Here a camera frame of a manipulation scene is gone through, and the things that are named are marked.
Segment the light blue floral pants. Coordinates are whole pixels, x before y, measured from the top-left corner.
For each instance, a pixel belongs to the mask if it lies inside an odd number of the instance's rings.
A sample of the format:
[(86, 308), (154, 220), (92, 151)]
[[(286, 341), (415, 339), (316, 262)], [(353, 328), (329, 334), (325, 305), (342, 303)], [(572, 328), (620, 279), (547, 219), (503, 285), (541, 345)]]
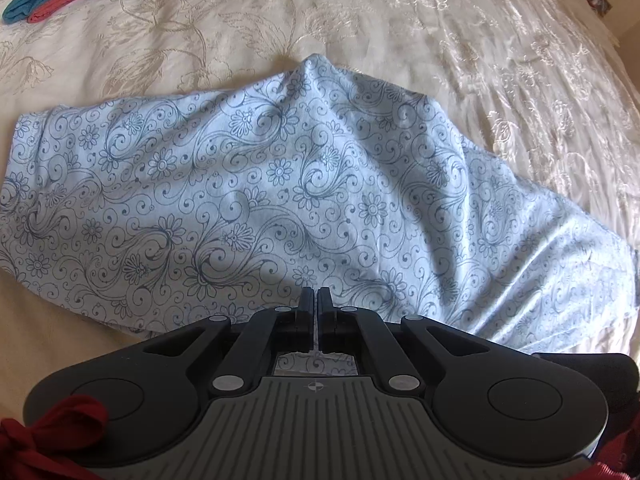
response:
[(18, 118), (1, 266), (125, 332), (246, 322), (310, 287), (526, 353), (638, 312), (637, 258), (429, 96), (321, 55), (238, 90)]

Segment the cream embroidered bedspread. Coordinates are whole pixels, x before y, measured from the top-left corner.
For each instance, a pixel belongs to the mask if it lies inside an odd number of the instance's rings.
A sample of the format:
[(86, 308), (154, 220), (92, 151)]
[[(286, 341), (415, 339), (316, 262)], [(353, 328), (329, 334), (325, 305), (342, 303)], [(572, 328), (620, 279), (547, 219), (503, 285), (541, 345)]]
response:
[(639, 240), (639, 96), (582, 0), (78, 0), (1, 31), (17, 117), (111, 96), (236, 88), (311, 53), (442, 104), (476, 144)]

